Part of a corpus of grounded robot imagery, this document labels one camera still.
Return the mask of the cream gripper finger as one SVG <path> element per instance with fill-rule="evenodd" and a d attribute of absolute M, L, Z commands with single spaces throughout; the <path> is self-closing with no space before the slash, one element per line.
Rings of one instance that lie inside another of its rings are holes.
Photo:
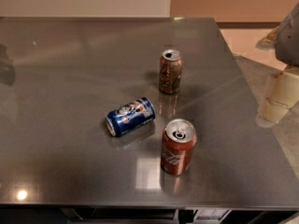
<path fill-rule="evenodd" d="M 287 67 L 271 74 L 259 104 L 256 123 L 262 128 L 271 128 L 299 102 L 299 68 Z"/>

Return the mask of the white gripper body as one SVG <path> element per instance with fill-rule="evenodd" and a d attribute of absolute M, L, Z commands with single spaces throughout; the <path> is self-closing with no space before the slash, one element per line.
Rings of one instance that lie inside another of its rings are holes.
<path fill-rule="evenodd" d="M 299 66 L 299 4 L 279 25 L 275 51 L 279 61 Z"/>

